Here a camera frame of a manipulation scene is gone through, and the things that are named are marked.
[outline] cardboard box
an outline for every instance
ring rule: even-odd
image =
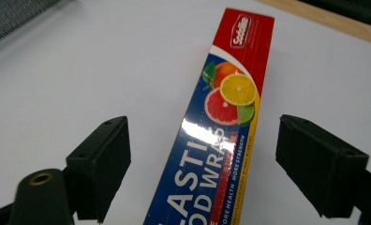
[[[239,224],[273,27],[225,10],[144,225]]]

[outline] brand logo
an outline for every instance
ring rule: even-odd
[[[246,43],[247,34],[249,33],[249,26],[252,19],[245,15],[240,15],[232,27],[231,42],[232,48],[243,48]]]

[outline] white table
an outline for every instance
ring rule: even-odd
[[[132,164],[105,224],[142,224],[225,7],[275,17],[241,224],[356,224],[356,208],[320,218],[275,147],[279,117],[297,115],[369,154],[371,171],[371,44],[255,1],[68,1],[1,41],[0,207],[127,115]]]

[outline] gray fabric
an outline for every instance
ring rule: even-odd
[[[59,0],[0,0],[0,38]]]

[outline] wooden edge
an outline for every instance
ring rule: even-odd
[[[257,0],[371,42],[371,25],[296,0]]]

